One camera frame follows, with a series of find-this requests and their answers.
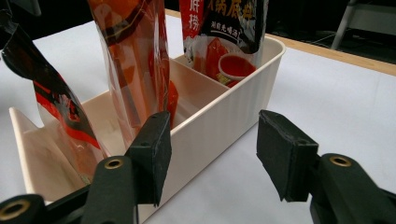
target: red packaging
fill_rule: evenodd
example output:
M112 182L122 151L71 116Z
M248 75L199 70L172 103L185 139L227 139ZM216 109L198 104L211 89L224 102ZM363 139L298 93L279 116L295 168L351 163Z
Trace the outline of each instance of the red packaging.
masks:
M179 1L192 68L229 87L262 62L268 0Z
M22 28L12 22L11 38L2 51L6 65L18 76L33 81L40 117L85 184L93 179L96 165L106 156L77 96L41 54Z
M102 41L125 149L167 108L169 57L162 0L88 0Z

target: brass screw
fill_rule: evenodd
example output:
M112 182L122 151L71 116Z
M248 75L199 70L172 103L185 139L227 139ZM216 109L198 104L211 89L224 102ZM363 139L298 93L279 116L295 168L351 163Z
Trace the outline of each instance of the brass screw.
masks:
M123 161L122 160L114 159L114 160L106 162L105 168L107 170L112 170L112 169L120 168L122 165L123 165Z
M332 156L330 157L330 161L338 166L349 167L352 165L352 162L350 162L349 159L342 156Z
M18 217L20 214L26 212L29 207L30 202L24 199L11 202L0 210L0 221L7 221Z

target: transparent plastic bag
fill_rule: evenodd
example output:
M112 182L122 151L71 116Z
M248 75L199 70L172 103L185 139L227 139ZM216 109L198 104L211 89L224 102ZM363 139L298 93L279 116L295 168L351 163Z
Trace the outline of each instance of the transparent plastic bag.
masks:
M39 114L48 135L81 180L90 184L97 163L106 153L78 98L18 24L10 21L6 31L11 34L2 51L6 65L20 77L33 81Z
M100 34L125 148L167 108L169 57L162 0L88 0Z

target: plastic storage tray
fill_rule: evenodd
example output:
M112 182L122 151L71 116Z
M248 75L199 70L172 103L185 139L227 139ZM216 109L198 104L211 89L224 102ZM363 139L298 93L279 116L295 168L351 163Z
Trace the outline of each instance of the plastic storage tray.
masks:
M232 88L185 65L184 56L171 60L171 79L179 101L171 131L172 159L161 204L168 201L259 119L267 107L276 72L285 52L283 43L265 37L262 66ZM83 104L92 127L112 155L123 154L120 128L110 95L105 92ZM37 128L18 109L10 108L23 178L28 193L53 202L81 187L63 154L52 147L51 133ZM139 205L139 219L156 209Z

